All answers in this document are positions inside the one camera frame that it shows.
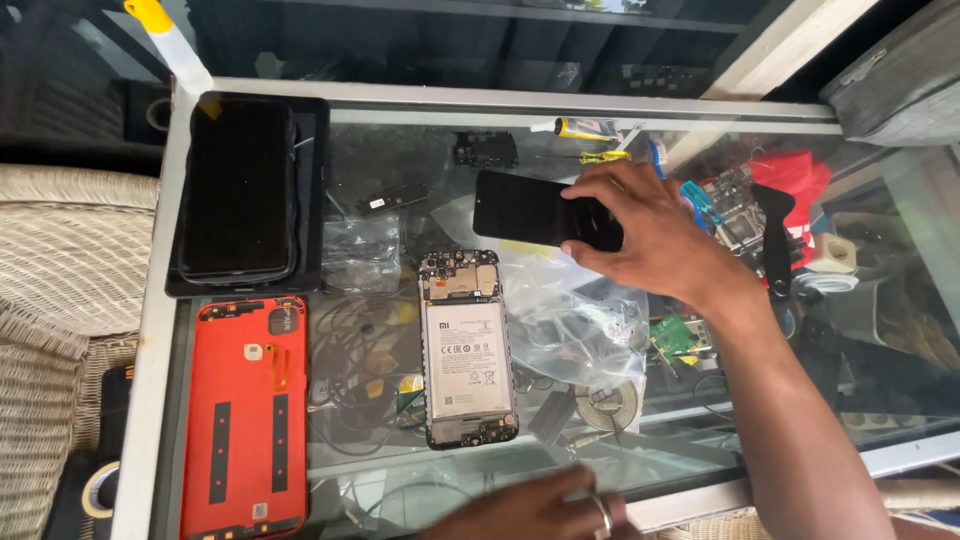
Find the yellow glue tube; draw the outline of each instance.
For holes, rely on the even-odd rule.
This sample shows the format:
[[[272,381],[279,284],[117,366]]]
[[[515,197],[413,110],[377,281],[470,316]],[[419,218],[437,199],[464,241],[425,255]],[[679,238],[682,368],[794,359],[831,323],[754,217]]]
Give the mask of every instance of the yellow glue tube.
[[[140,21],[147,31],[147,36],[150,36],[163,60],[167,62],[167,67],[174,72],[177,82],[186,91],[202,94],[213,89],[210,72],[157,0],[126,0],[123,7]]]
[[[530,126],[531,132],[553,132],[554,135],[593,140],[623,140],[616,122],[609,118],[571,118],[562,116],[554,122]]]

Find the human hand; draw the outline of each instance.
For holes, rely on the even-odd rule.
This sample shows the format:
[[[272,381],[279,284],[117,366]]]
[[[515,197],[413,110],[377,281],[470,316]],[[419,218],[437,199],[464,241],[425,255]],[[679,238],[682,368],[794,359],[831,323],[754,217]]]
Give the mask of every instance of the human hand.
[[[679,184],[661,181],[650,163],[594,165],[562,195],[595,197],[623,227],[617,253],[599,252],[578,240],[564,242],[564,253],[584,268],[672,296],[704,314],[728,298],[763,292],[756,274],[693,223],[680,205]]]
[[[425,530],[421,540],[504,540],[593,538],[604,528],[603,513],[593,499],[565,502],[571,493],[592,491],[596,476],[577,465],[561,473],[506,487],[474,499]],[[602,495],[613,519],[613,538],[634,530],[627,506],[616,495]]]

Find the black phone display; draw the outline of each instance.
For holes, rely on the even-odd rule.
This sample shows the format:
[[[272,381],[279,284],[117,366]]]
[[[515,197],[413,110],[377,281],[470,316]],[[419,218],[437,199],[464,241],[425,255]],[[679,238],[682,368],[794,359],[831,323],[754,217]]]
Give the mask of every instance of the black phone display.
[[[223,100],[194,109],[178,268],[188,282],[283,278],[296,263],[291,111]]]
[[[620,251],[623,228],[613,214],[592,197],[564,199],[560,192],[566,187],[481,171],[477,175],[473,231],[481,236],[548,246],[580,240],[596,250]]]

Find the orange phone back cover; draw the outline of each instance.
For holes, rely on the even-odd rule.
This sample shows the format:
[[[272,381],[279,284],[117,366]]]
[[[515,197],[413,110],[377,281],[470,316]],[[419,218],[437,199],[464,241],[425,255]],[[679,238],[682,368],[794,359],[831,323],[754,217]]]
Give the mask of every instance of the orange phone back cover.
[[[303,523],[306,327],[294,297],[197,313],[181,538],[252,538]]]

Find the white bottle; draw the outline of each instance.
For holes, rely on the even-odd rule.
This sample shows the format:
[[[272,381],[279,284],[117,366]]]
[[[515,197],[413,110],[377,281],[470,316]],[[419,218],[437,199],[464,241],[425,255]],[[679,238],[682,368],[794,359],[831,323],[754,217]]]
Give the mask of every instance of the white bottle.
[[[210,72],[157,0],[127,0],[123,6],[143,25],[167,67],[186,91],[199,95],[213,89]]]

